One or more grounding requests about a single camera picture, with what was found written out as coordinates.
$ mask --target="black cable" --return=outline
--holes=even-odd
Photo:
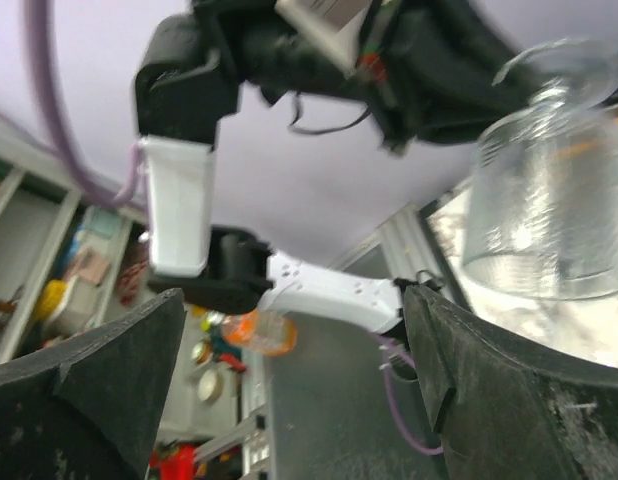
[[[313,130],[309,128],[298,127],[296,125],[298,121],[302,118],[302,116],[304,115],[304,108],[302,106],[302,99],[300,98],[299,92],[297,92],[293,96],[293,110],[294,110],[294,115],[293,115],[293,120],[291,120],[291,123],[289,124],[289,130],[293,133],[297,133],[298,135],[312,135],[312,136],[328,135],[330,133],[337,133],[337,132],[342,132],[344,130],[349,130],[350,128],[353,128],[356,125],[360,125],[365,119],[367,119],[367,117],[369,117],[369,115],[371,115],[371,111],[369,109],[366,109],[362,113],[362,115],[360,115],[353,122],[348,123],[347,125],[343,125],[341,127],[320,128],[320,129]]]

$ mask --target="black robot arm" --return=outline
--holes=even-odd
[[[513,55],[466,0],[374,0],[359,34],[360,59],[346,76],[274,10],[273,0],[194,0],[188,14],[156,29],[136,77],[141,134],[213,144],[218,121],[239,109],[240,86],[273,105],[288,92],[364,103],[383,146],[411,140],[470,142],[521,108],[532,76],[515,72],[493,87]]]

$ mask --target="marble surface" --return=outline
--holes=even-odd
[[[461,255],[470,186],[429,217],[429,224],[476,315],[563,353],[618,368],[618,296],[539,302],[488,290],[463,273]]]

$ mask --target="orange bottle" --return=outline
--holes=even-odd
[[[290,352],[298,336],[291,320],[275,312],[254,310],[245,315],[225,316],[218,323],[227,343],[267,356]]]

